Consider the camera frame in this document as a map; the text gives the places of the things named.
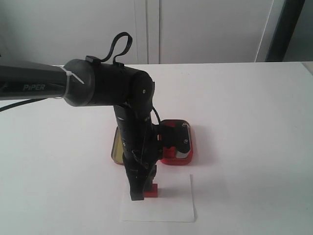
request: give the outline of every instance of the white tabletop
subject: white tabletop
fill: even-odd
[[[1,235],[313,234],[313,77],[301,63],[137,65],[162,119],[187,120],[194,223],[120,222],[112,107],[0,113]]]

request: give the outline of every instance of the black cable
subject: black cable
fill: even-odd
[[[33,103],[33,102],[41,101],[41,100],[44,100],[44,99],[46,99],[46,98],[43,98],[43,99],[28,99],[28,100],[24,100],[24,101],[21,101],[21,102],[14,103],[14,104],[9,104],[7,106],[1,107],[0,108],[0,112],[8,110],[8,109],[12,109],[12,108],[24,105],[24,104],[30,104],[30,103]]]
[[[161,123],[160,116],[158,115],[158,113],[157,113],[157,111],[156,111],[156,109],[155,109],[154,107],[152,107],[152,110],[153,110],[153,112],[156,114],[157,121],[158,121],[158,123],[160,124],[160,123]]]

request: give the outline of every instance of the white wall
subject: white wall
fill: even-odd
[[[271,24],[277,24],[283,5],[274,1],[280,4]],[[161,0],[160,62],[254,62],[272,5],[273,0]]]
[[[64,64],[86,55],[105,57],[114,36],[127,31],[134,43],[120,61],[136,64],[142,62],[137,42],[143,42],[144,48],[147,40],[144,32],[137,40],[135,22],[140,20],[134,0],[4,0],[0,1],[0,54],[45,64]],[[141,23],[145,27],[145,18]],[[126,39],[118,43],[116,51],[121,52],[125,43]]]
[[[306,0],[284,61],[313,61],[313,0]]]

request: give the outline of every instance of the robotic arm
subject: robotic arm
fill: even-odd
[[[155,83],[148,73],[116,62],[116,56],[112,65],[102,63],[110,58],[122,36],[129,40],[119,55],[126,54],[131,36],[121,33],[105,59],[87,56],[85,60],[69,61],[64,68],[0,59],[0,100],[63,97],[72,106],[113,106],[131,199],[144,200],[144,191],[152,188],[156,162],[162,158],[163,150],[158,141],[159,130],[152,124],[150,114]]]

